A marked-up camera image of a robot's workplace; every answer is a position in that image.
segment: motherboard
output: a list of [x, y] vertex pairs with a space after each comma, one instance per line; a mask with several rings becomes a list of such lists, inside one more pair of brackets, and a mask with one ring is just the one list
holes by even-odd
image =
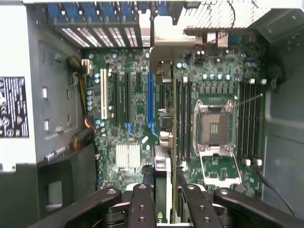
[[[153, 164], [152, 147], [164, 143], [174, 109], [177, 166], [187, 182], [212, 193], [219, 181], [237, 180], [238, 191], [256, 195], [259, 180], [249, 163], [262, 152], [265, 55], [266, 44], [247, 36], [235, 38], [227, 48], [185, 50], [170, 63], [173, 84], [149, 73], [148, 49], [86, 51], [92, 62], [86, 87], [95, 128], [97, 187], [125, 190], [142, 182], [142, 167]], [[202, 156], [213, 145], [230, 145], [233, 154]]]

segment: green circuit board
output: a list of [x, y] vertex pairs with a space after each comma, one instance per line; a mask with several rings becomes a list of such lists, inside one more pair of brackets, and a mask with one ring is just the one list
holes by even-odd
[[[179, 82], [187, 77], [191, 82], [189, 100], [190, 124], [191, 127], [187, 143], [183, 147], [188, 148], [188, 154], [178, 159], [178, 165], [183, 166], [188, 183], [204, 185], [200, 158], [193, 149], [193, 110], [197, 100], [208, 105], [225, 105], [228, 100], [236, 105], [236, 112], [228, 118], [227, 141], [236, 145], [235, 153], [238, 153], [239, 140], [239, 109], [240, 84], [255, 78], [256, 84], [264, 79], [263, 65], [261, 58], [266, 53], [266, 46], [263, 43], [249, 43], [247, 38], [240, 39], [237, 43], [230, 44], [226, 49], [217, 47], [204, 48], [202, 55], [196, 57], [195, 53], [187, 55], [189, 51], [181, 56], [180, 61], [174, 63], [174, 74]], [[153, 155], [151, 148], [158, 144], [160, 132], [157, 110], [160, 107], [161, 87], [152, 82], [153, 91], [153, 127], [148, 120], [151, 108], [149, 106], [148, 83], [149, 78], [149, 50], [145, 49], [96, 49], [85, 52], [85, 58], [89, 55], [93, 61], [93, 75], [87, 77], [87, 92], [90, 97], [89, 115], [95, 120], [95, 145], [97, 150], [97, 186], [103, 188], [114, 186], [125, 190], [131, 183], [142, 182], [141, 168], [143, 165], [152, 164]], [[178, 63], [187, 63], [187, 66], [177, 66]], [[248, 65], [258, 63], [258, 67]], [[101, 88], [101, 81], [106, 75], [107, 79], [107, 119], [102, 120], [101, 112], [104, 90]], [[172, 107], [172, 88], [166, 87], [167, 108]], [[264, 99], [259, 98], [262, 115]], [[261, 140], [259, 143], [258, 156], [261, 156]], [[252, 196], [255, 189], [259, 187], [259, 181], [250, 167], [237, 161], [245, 188], [243, 192]], [[235, 163], [231, 158], [212, 157], [204, 161], [205, 173], [220, 180], [237, 177]], [[215, 186], [206, 186], [212, 193]]]

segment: white pci slot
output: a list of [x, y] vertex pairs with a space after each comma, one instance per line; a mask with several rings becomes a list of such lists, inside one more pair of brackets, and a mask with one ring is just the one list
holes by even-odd
[[101, 102], [101, 119], [109, 118], [108, 110], [108, 75], [106, 69], [100, 69], [100, 102]]

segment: black cable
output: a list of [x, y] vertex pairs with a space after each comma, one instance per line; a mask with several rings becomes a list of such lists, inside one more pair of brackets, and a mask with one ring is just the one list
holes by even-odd
[[276, 189], [275, 186], [273, 186], [262, 174], [261, 170], [259, 169], [257, 164], [253, 165], [253, 169], [255, 170], [257, 176], [259, 177], [259, 179], [268, 187], [270, 188], [282, 201], [283, 203], [288, 207], [288, 209], [291, 211], [292, 215], [295, 217], [297, 216], [297, 213], [295, 211], [295, 209], [292, 208], [292, 206], [290, 206], [290, 204], [286, 201], [286, 199], [279, 193], [279, 191]]

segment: label sticker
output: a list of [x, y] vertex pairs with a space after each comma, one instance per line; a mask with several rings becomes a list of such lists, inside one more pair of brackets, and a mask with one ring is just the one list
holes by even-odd
[[0, 138], [28, 138], [24, 77], [0, 77]]

